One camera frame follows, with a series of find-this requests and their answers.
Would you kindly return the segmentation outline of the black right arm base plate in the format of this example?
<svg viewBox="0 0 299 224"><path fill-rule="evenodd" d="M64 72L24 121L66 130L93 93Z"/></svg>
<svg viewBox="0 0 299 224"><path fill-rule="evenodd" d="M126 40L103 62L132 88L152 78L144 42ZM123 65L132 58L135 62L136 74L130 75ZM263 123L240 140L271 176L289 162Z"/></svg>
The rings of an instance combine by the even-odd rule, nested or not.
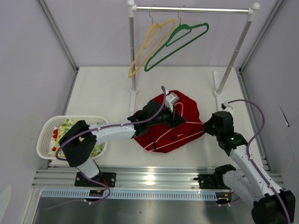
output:
<svg viewBox="0 0 299 224"><path fill-rule="evenodd" d="M197 181L200 189L221 189L222 186L219 182L219 178L214 174L199 174L193 178Z"/></svg>

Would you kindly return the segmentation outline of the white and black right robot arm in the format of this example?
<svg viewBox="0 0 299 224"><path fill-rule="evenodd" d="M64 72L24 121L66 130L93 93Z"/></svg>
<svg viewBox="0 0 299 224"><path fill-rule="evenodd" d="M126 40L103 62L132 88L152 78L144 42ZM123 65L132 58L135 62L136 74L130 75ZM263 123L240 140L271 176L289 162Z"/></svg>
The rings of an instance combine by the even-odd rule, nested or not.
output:
<svg viewBox="0 0 299 224"><path fill-rule="evenodd" d="M229 187L251 209L256 224L292 224L295 215L295 195L283 190L256 162L249 142L234 131L231 113L215 112L204 123L205 133L215 136L219 147L237 164L239 173L230 164L217 167L213 177L218 188Z"/></svg>

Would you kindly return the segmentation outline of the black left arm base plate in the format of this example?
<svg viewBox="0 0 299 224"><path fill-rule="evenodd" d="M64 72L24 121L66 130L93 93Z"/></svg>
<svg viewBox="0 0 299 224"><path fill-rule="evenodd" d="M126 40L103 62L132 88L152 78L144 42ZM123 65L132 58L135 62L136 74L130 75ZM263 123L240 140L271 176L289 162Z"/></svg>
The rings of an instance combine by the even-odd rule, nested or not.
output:
<svg viewBox="0 0 299 224"><path fill-rule="evenodd" d="M105 184L106 186L110 188L115 187L116 183L116 173L111 172L102 172L101 176L97 175L96 177L92 178L92 180L96 182L100 182L102 184ZM76 187L101 187L101 185L94 183L85 177L80 172L77 172L76 179L74 182L74 186Z"/></svg>

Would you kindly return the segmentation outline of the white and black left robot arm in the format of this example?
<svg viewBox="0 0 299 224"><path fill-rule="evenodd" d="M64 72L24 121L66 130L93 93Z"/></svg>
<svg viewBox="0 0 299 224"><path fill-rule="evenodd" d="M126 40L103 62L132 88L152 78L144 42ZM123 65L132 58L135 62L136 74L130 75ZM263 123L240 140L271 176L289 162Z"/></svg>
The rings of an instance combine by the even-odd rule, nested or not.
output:
<svg viewBox="0 0 299 224"><path fill-rule="evenodd" d="M157 101L150 101L142 110L135 112L123 123L88 125L85 120L78 121L59 141L70 167L76 167L85 181L92 187L101 182L101 171L91 159L96 145L120 139L132 139L147 134L151 127L166 124L170 129L185 123L177 109L169 109Z"/></svg>

